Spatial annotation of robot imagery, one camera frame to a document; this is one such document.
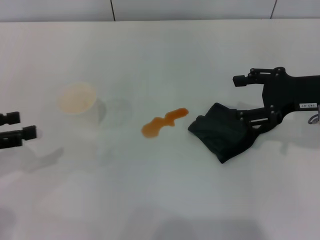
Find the white paper cup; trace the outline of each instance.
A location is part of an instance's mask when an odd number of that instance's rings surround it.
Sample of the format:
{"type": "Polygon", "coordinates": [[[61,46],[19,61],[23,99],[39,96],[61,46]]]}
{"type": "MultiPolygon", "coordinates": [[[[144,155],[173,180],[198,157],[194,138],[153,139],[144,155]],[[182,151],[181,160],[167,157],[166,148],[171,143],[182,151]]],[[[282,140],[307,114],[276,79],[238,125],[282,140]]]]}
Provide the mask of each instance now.
{"type": "Polygon", "coordinates": [[[57,105],[65,114],[68,129],[88,139],[97,135],[97,94],[89,83],[76,82],[64,87],[58,96],[57,105]]]}

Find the orange liquid spill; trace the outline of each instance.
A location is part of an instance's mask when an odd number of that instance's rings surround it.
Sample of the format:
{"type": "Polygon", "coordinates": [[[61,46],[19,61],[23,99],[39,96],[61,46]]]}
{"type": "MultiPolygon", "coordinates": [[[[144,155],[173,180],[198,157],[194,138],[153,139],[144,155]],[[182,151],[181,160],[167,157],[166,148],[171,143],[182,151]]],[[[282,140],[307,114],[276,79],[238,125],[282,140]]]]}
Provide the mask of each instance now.
{"type": "Polygon", "coordinates": [[[151,122],[147,123],[141,129],[143,136],[146,138],[154,138],[159,135],[160,129],[164,126],[175,126],[175,120],[188,115],[189,111],[186,108],[179,108],[168,112],[164,118],[155,117],[151,122]]]}

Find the juice spill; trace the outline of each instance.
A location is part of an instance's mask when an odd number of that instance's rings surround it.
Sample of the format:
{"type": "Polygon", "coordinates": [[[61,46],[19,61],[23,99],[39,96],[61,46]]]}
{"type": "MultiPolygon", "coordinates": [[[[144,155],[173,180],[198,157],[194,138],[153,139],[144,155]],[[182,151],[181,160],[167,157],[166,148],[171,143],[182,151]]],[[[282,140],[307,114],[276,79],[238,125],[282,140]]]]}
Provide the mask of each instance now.
{"type": "Polygon", "coordinates": [[[146,138],[154,138],[159,135],[160,129],[164,126],[175,126],[175,120],[188,115],[189,111],[186,108],[179,108],[168,112],[164,118],[155,117],[151,122],[147,123],[141,129],[143,136],[146,138]]]}

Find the white wall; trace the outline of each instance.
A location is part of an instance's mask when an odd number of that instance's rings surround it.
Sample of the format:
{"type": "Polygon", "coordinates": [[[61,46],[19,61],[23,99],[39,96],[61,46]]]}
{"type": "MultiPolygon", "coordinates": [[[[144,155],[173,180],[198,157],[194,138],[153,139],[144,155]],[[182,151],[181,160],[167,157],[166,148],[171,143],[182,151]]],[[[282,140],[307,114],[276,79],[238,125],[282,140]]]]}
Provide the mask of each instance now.
{"type": "Polygon", "coordinates": [[[0,22],[113,21],[110,0],[0,0],[0,22]]]}
{"type": "Polygon", "coordinates": [[[320,18],[320,0],[278,0],[273,18],[320,18]]]}
{"type": "Polygon", "coordinates": [[[116,21],[268,19],[275,0],[113,0],[116,21]]]}

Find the white table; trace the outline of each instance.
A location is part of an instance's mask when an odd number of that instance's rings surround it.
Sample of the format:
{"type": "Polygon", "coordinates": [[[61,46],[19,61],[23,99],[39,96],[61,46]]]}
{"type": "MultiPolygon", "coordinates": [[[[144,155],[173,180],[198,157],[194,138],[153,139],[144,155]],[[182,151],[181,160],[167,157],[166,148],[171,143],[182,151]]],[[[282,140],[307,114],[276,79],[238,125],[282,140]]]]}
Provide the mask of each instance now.
{"type": "Polygon", "coordinates": [[[215,102],[263,106],[262,85],[234,87],[234,75],[320,75],[319,64],[317,19],[0,23],[0,110],[22,120],[1,129],[42,131],[0,151],[0,239],[318,240],[313,112],[289,114],[225,164],[187,127],[215,102]],[[96,137],[56,108],[76,81],[106,108],[96,137]],[[177,108],[189,115],[142,136],[177,108]]]}

